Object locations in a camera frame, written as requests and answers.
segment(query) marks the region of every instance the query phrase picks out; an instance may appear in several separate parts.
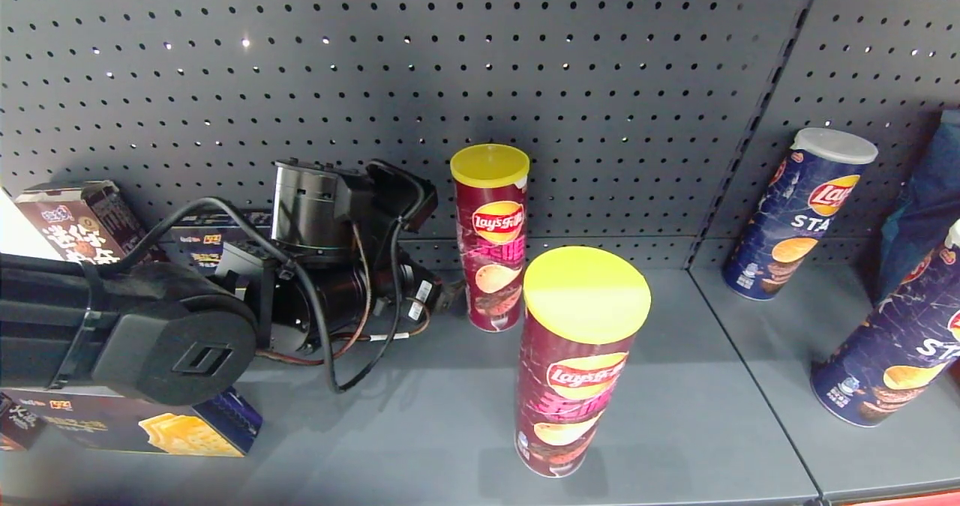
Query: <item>pegboard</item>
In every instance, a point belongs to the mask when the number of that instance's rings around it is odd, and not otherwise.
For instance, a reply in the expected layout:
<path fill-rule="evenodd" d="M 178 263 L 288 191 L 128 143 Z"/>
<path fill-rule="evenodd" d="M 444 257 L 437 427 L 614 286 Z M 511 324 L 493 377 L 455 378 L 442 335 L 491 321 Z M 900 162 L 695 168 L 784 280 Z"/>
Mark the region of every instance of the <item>pegboard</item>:
<path fill-rule="evenodd" d="M 696 236 L 805 0 L 2 0 L 4 185 L 113 178 L 154 223 L 272 160 L 438 184 L 531 155 L 532 237 Z"/>
<path fill-rule="evenodd" d="M 539 254 L 555 247 L 591 246 L 616 253 L 642 270 L 650 268 L 681 269 L 686 266 L 686 260 L 695 241 L 696 239 L 692 236 L 528 238 L 526 260 L 530 262 L 537 258 Z M 410 253 L 412 259 L 431 270 L 460 270 L 460 252 L 454 240 L 405 240 L 401 242 L 401 246 L 405 252 Z M 183 249 L 176 243 L 166 242 L 162 247 L 171 257 L 171 260 L 194 266 L 189 255 L 183 252 Z"/>
<path fill-rule="evenodd" d="M 870 238 L 826 238 L 820 241 L 805 264 L 840 265 L 856 264 L 871 252 L 873 241 Z M 699 243 L 696 257 L 690 265 L 693 268 L 720 268 L 734 251 L 737 240 L 734 238 L 707 238 Z"/>
<path fill-rule="evenodd" d="M 960 106 L 958 34 L 960 0 L 814 0 L 709 236 L 740 233 L 793 135 L 807 126 L 877 144 L 877 161 L 826 239 L 878 234 L 940 111 Z M 702 253 L 713 260 L 706 243 Z"/>

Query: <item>brown box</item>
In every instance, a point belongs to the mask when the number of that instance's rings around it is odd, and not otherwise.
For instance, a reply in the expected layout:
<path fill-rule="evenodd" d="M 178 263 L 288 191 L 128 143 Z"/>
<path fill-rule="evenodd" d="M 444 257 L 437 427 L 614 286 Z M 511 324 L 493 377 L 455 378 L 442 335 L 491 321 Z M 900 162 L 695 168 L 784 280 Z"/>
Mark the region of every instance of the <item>brown box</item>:
<path fill-rule="evenodd" d="M 34 444 L 46 423 L 0 394 L 0 451 L 24 451 Z"/>
<path fill-rule="evenodd" d="M 15 202 L 64 260 L 116 262 L 146 235 L 112 181 L 35 185 Z M 166 260 L 166 256 L 153 247 L 145 260 Z"/>

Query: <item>blue chip can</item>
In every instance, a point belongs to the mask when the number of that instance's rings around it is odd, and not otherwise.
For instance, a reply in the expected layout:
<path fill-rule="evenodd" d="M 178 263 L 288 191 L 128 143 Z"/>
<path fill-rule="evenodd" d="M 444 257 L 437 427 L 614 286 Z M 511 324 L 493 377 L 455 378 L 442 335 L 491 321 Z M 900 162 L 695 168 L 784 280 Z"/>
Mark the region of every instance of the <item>blue chip can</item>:
<path fill-rule="evenodd" d="M 960 357 L 960 222 L 826 363 L 813 391 L 834 415 L 874 427 Z"/>
<path fill-rule="evenodd" d="M 751 300 L 777 295 L 877 157 L 860 137 L 812 127 L 796 134 L 792 150 L 724 264 L 724 280 Z"/>

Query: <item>wire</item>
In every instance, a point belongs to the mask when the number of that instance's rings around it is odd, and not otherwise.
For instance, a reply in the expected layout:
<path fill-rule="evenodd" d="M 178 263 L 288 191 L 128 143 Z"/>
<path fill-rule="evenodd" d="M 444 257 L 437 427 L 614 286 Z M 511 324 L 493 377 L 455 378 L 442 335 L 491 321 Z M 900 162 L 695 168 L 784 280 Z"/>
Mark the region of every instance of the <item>wire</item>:
<path fill-rule="evenodd" d="M 414 302 L 414 304 L 420 304 L 420 305 L 422 305 L 422 306 L 423 306 L 423 311 L 422 311 L 422 312 L 423 312 L 424 314 L 426 314 L 426 319 L 423 319 L 423 322 L 421 322 L 421 324 L 419 324 L 419 325 L 417 326 L 417 328 L 413 329 L 412 331 L 409 331 L 409 332 L 397 332 L 397 334 L 394 335 L 394 339 L 409 339 L 409 338 L 411 338 L 411 337 L 414 337 L 415 335 L 420 335 L 420 334 L 422 334 L 423 331 L 425 331 L 425 329 L 428 328 L 428 326 L 430 325 L 430 319 L 431 319 L 432 314 L 430 313 L 430 308 L 426 305 L 426 302 L 425 302 L 425 301 L 419 300 L 418 298 L 414 298 L 414 297 L 412 297 L 411 295 L 408 295 L 408 297 L 405 297 L 404 300 L 405 300 L 405 301 Z M 333 339 L 346 339 L 346 338 L 351 337 L 351 336 L 353 335 L 353 333 L 351 333 L 351 332 L 337 332 L 337 333 L 333 334 Z M 385 335 L 384 335 L 384 336 L 380 336 L 380 335 L 364 334 L 364 335 L 359 336 L 359 338 L 357 339 L 357 341 L 363 341 L 363 342 L 386 341 L 386 338 L 387 338 L 387 336 L 385 336 Z"/>
<path fill-rule="evenodd" d="M 343 356 L 347 353 L 347 350 L 350 350 L 353 343 L 357 342 L 357 339 L 361 337 L 363 333 L 363 328 L 367 324 L 367 319 L 370 318 L 370 310 L 374 303 L 374 288 L 371 284 L 370 278 L 370 264 L 367 263 L 367 253 L 363 249 L 363 240 L 360 239 L 360 228 L 357 227 L 357 223 L 351 223 L 350 226 L 353 228 L 353 238 L 356 240 L 357 247 L 360 249 L 360 263 L 363 264 L 363 274 L 364 274 L 364 283 L 366 283 L 366 293 L 367 293 L 367 304 L 364 307 L 363 315 L 360 317 L 360 323 L 357 324 L 357 329 L 352 334 L 346 336 L 347 342 L 346 345 L 340 347 L 339 350 L 334 352 L 333 359 L 336 360 L 340 356 Z M 344 336 L 334 335 L 333 338 L 343 338 Z M 297 356 L 282 355 L 280 352 L 274 352 L 274 350 L 268 349 L 257 349 L 257 356 L 274 360 L 277 362 L 284 362 L 285 364 L 292 364 L 295 366 L 321 366 L 323 365 L 323 359 L 321 360 L 309 360 L 306 358 L 299 358 Z"/>
<path fill-rule="evenodd" d="M 247 218 L 244 217 L 240 211 L 234 208 L 233 205 L 226 199 L 221 199 L 219 196 L 202 196 L 202 198 L 196 199 L 196 201 L 189 202 L 187 205 L 183 205 L 180 209 L 167 216 L 163 221 L 158 223 L 150 229 L 150 232 L 147 232 L 146 236 L 142 240 L 137 242 L 136 246 L 130 250 L 130 253 L 127 256 L 121 258 L 119 261 L 112 264 L 102 264 L 97 266 L 97 271 L 101 277 L 110 277 L 115 276 L 116 274 L 123 273 L 123 271 L 130 270 L 134 266 L 137 266 L 138 263 L 143 259 L 144 256 L 150 250 L 150 247 L 153 247 L 159 243 L 161 237 L 174 226 L 175 223 L 181 221 L 181 219 L 186 216 L 194 213 L 203 208 L 209 208 L 209 206 L 215 206 L 223 212 L 226 212 L 230 216 L 230 219 L 236 223 L 240 229 L 243 229 L 243 232 L 247 233 L 247 236 L 250 239 L 253 239 L 254 242 L 258 243 L 259 246 L 263 247 L 267 253 L 270 253 L 271 256 L 277 258 L 277 260 L 283 263 L 285 269 L 294 271 L 294 274 L 297 276 L 298 281 L 303 285 L 303 290 L 308 296 L 310 307 L 314 311 L 316 316 L 316 329 L 319 329 L 319 338 L 322 343 L 322 352 L 323 352 L 323 362 L 329 362 L 326 366 L 326 383 L 335 393 L 343 393 L 356 386 L 364 377 L 366 377 L 370 371 L 377 365 L 377 362 L 380 362 L 380 358 L 383 357 L 384 352 L 390 346 L 390 343 L 394 341 L 395 335 L 397 335 L 397 329 L 401 323 L 401 301 L 404 300 L 404 288 L 402 288 L 402 279 L 401 279 L 401 264 L 399 263 L 399 232 L 404 228 L 406 223 L 409 222 L 409 218 L 412 214 L 417 212 L 426 202 L 426 194 L 423 191 L 423 188 L 419 182 L 417 182 L 411 175 L 407 174 L 405 171 L 400 171 L 394 166 L 387 164 L 381 160 L 371 160 L 370 164 L 378 166 L 387 172 L 391 172 L 394 175 L 398 175 L 406 181 L 410 182 L 417 190 L 417 202 L 414 205 L 411 205 L 410 208 L 404 210 L 404 212 L 397 216 L 394 219 L 393 225 L 391 225 L 391 235 L 390 235 L 390 260 L 391 260 L 391 272 L 394 278 L 394 321 L 391 324 L 390 332 L 388 332 L 386 339 L 384 339 L 383 346 L 380 346 L 377 354 L 373 357 L 373 360 L 370 360 L 366 366 L 356 376 L 353 376 L 353 379 L 347 381 L 346 384 L 340 385 L 337 382 L 336 369 L 333 365 L 333 352 L 332 347 L 330 346 L 330 333 L 326 329 L 326 318 L 323 315 L 323 306 L 320 302 L 320 297 L 317 295 L 316 287 L 310 278 L 309 274 L 302 267 L 301 264 L 297 261 L 292 260 L 290 256 L 282 252 L 281 249 L 278 249 L 277 246 L 274 246 L 274 243 L 265 238 L 260 232 L 250 222 L 247 222 Z M 371 285 L 370 277 L 367 276 L 367 284 Z M 273 353 L 273 355 L 263 355 L 264 357 L 277 359 L 277 361 L 282 361 L 286 363 L 297 363 L 299 365 L 308 365 L 303 364 L 302 362 L 311 362 L 309 365 L 319 365 L 313 364 L 310 360 L 305 360 L 303 358 L 297 358 L 295 356 L 279 355 L 278 353 Z"/>
<path fill-rule="evenodd" d="M 419 211 L 419 209 L 423 206 L 423 203 L 426 202 L 426 193 L 423 192 L 423 187 L 411 175 L 407 174 L 407 172 L 400 171 L 394 166 L 381 160 L 370 160 L 368 164 L 373 164 L 374 166 L 380 167 L 385 171 L 393 172 L 394 175 L 398 175 L 398 177 L 410 182 L 411 185 L 414 186 L 415 190 L 417 190 L 417 202 L 414 202 L 410 208 L 404 210 L 404 213 L 397 216 L 397 219 L 394 220 L 393 233 L 390 235 L 390 265 L 391 271 L 393 271 L 394 275 L 395 296 L 394 322 L 390 325 L 390 332 L 387 333 L 387 338 L 384 339 L 383 345 L 380 346 L 380 350 L 378 350 L 377 354 L 373 357 L 373 360 L 370 360 L 370 363 L 367 363 L 367 366 L 364 367 L 364 369 L 360 370 L 360 372 L 357 373 L 353 379 L 350 379 L 349 382 L 343 386 L 344 390 L 349 390 L 350 388 L 356 386 L 358 382 L 360 382 L 370 373 L 374 366 L 377 365 L 377 362 L 380 362 L 380 358 L 383 357 L 383 353 L 387 352 L 387 348 L 390 346 L 390 343 L 393 343 L 394 335 L 397 335 L 397 328 L 399 328 L 399 325 L 401 324 L 401 301 L 404 300 L 404 285 L 402 285 L 404 281 L 401 279 L 401 261 L 398 257 L 401 246 L 399 246 L 398 239 L 399 235 L 401 235 L 400 230 L 404 228 L 405 222 L 408 222 L 410 216 Z"/>
<path fill-rule="evenodd" d="M 323 315 L 323 307 L 320 304 L 320 297 L 317 295 L 317 288 L 313 284 L 313 281 L 310 280 L 309 274 L 297 261 L 292 260 L 287 254 L 282 252 L 279 247 L 274 246 L 273 242 L 260 234 L 260 232 L 247 221 L 247 218 L 226 199 L 221 199 L 219 196 L 202 196 L 202 198 L 196 199 L 196 201 L 186 203 L 186 205 L 183 205 L 176 212 L 167 216 L 163 221 L 157 223 L 153 229 L 150 229 L 150 232 L 147 232 L 147 236 L 144 236 L 143 239 L 137 242 L 136 246 L 130 250 L 130 254 L 112 264 L 97 266 L 97 271 L 99 271 L 102 277 L 108 277 L 130 270 L 137 263 L 140 263 L 140 260 L 146 256 L 150 247 L 157 245 L 161 237 L 164 236 L 164 233 L 166 233 L 171 226 L 174 226 L 174 223 L 181 221 L 181 219 L 197 210 L 208 208 L 209 206 L 215 206 L 223 210 L 223 212 L 226 212 L 226 215 L 229 215 L 230 219 L 233 219 L 233 222 L 237 223 L 237 226 L 243 229 L 243 232 L 246 232 L 247 236 L 250 236 L 250 239 L 253 239 L 254 242 L 263 247 L 267 253 L 270 253 L 271 256 L 282 262 L 284 268 L 294 271 L 299 282 L 303 284 L 303 291 L 305 291 L 308 296 L 310 307 L 313 308 L 314 315 L 316 316 L 316 327 L 319 329 L 319 338 L 322 343 L 323 360 L 331 362 L 330 365 L 326 366 L 327 386 L 329 386 L 333 392 L 345 392 L 346 389 L 341 388 L 337 383 L 336 369 L 334 369 L 332 365 L 333 353 L 332 349 L 330 349 L 330 334 L 326 331 L 326 318 Z"/>

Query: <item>lay's chip can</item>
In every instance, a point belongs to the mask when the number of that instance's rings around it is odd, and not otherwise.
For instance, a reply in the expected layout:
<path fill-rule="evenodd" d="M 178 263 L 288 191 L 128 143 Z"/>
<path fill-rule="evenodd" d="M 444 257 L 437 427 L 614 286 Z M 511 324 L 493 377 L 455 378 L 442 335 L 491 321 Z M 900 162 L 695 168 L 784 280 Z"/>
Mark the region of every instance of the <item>lay's chip can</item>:
<path fill-rule="evenodd" d="M 506 331 L 521 317 L 530 158 L 511 146 L 478 144 L 454 155 L 450 171 L 470 321 Z"/>
<path fill-rule="evenodd" d="M 514 445 L 533 472 L 563 478 L 587 455 L 650 311 L 650 288 L 613 253 L 559 247 L 530 263 L 523 296 Z"/>
<path fill-rule="evenodd" d="M 724 264 L 724 280 L 751 300 L 777 295 L 878 153 L 857 135 L 816 127 L 798 131 L 791 150 Z"/>
<path fill-rule="evenodd" d="M 874 427 L 960 359 L 960 221 L 810 382 L 834 415 Z"/>

